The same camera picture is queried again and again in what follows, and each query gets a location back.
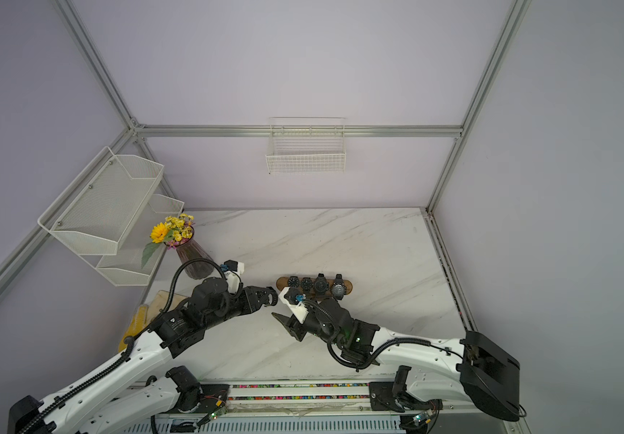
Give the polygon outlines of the purple glass vase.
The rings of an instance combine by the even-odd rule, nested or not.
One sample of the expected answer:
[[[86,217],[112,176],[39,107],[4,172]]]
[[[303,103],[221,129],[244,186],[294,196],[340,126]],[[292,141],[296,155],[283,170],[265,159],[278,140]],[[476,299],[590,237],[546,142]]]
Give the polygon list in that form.
[[[176,253],[183,263],[195,259],[212,260],[211,256],[194,239],[177,246]],[[184,270],[184,273],[192,280],[203,280],[211,276],[213,272],[214,267],[212,265],[199,261],[189,264]]]

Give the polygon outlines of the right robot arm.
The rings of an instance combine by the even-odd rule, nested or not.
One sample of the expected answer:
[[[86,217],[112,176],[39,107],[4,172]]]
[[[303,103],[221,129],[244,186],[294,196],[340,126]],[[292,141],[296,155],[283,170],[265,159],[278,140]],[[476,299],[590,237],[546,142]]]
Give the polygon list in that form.
[[[337,300],[289,304],[290,314],[274,318],[297,341],[308,335],[324,342],[339,365],[356,372],[395,367],[395,391],[384,407],[399,412],[432,400],[469,401],[501,421],[527,416],[520,402],[520,363],[484,334],[427,338],[395,332],[352,318]]]

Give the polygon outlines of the black watch white markings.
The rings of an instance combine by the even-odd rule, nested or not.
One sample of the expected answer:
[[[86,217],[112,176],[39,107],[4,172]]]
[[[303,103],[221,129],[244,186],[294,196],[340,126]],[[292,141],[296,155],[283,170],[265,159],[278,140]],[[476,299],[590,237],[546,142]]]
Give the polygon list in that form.
[[[311,294],[314,292],[314,280],[310,277],[305,277],[300,280],[300,289],[305,294]]]

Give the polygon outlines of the chunky black digital watch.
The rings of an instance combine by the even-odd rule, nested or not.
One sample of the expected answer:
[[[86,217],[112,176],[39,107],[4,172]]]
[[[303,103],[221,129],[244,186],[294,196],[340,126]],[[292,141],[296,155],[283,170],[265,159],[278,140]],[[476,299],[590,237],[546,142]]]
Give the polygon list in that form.
[[[346,283],[340,273],[338,273],[333,280],[333,284],[330,286],[330,293],[336,300],[342,300],[346,296]]]

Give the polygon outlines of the white two-tier mesh shelf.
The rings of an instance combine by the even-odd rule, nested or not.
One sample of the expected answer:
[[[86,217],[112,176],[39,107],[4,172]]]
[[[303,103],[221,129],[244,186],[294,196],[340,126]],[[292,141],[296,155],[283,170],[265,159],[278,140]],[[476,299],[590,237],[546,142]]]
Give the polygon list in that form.
[[[116,287],[148,286],[165,247],[148,261],[154,225],[185,203],[162,194],[164,166],[104,148],[38,218],[39,226]]]

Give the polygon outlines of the wooden watch stand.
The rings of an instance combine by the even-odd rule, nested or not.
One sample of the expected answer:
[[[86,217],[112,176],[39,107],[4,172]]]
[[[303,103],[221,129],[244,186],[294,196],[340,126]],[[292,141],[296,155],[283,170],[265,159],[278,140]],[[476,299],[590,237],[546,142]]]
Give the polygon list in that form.
[[[276,280],[276,288],[278,291],[285,288],[299,289],[306,298],[313,300],[341,300],[353,291],[354,286],[350,280],[345,280],[338,273],[335,278],[326,278],[324,274],[316,277],[283,276]]]

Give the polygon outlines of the black rugged strap watch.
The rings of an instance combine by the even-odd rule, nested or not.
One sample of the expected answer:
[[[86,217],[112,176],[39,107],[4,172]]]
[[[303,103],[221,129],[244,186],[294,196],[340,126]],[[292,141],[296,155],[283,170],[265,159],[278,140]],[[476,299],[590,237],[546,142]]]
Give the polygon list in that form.
[[[329,290],[328,280],[323,273],[319,273],[314,280],[314,293],[318,298],[324,297]]]

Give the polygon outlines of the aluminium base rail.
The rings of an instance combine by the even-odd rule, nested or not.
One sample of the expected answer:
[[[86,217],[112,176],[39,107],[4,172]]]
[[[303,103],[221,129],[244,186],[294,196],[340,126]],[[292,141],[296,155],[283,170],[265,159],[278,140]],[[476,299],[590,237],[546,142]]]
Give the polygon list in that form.
[[[442,410],[373,412],[368,381],[234,383],[208,413],[169,410],[156,433],[527,433],[474,406],[442,401]]]

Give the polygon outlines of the black watch dark dial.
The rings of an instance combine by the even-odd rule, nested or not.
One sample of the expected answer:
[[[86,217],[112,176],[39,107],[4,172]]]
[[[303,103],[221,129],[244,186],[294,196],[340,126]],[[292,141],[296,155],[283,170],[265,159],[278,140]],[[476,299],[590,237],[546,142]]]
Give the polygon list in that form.
[[[300,280],[298,276],[290,276],[287,281],[287,287],[290,289],[299,289]]]

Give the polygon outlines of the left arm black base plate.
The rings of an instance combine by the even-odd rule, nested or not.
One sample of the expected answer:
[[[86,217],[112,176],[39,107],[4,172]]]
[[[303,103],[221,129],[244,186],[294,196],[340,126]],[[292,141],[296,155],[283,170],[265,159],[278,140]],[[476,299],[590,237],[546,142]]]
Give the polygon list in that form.
[[[212,412],[218,401],[227,400],[230,388],[225,383],[202,384],[198,389],[182,392],[174,410],[184,414]]]

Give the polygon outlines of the yellow sunflower bouquet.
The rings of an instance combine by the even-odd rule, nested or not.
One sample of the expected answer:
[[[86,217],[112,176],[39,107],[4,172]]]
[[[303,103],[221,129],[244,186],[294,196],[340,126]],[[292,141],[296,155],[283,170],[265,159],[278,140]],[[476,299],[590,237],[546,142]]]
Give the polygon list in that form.
[[[168,216],[152,228],[150,242],[144,247],[141,256],[141,268],[153,257],[160,246],[176,249],[187,244],[194,237],[194,217],[187,213]]]

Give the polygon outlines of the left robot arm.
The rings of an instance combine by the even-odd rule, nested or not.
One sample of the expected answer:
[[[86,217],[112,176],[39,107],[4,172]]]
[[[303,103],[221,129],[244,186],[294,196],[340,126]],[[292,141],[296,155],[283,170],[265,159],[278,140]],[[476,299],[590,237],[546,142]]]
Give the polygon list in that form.
[[[69,386],[41,400],[26,396],[9,411],[10,433],[116,433],[167,410],[190,412],[203,392],[184,366],[169,369],[144,389],[130,385],[201,342],[207,330],[278,302],[272,287],[246,287],[238,262],[216,266],[176,307],[167,306],[124,342],[126,349]]]

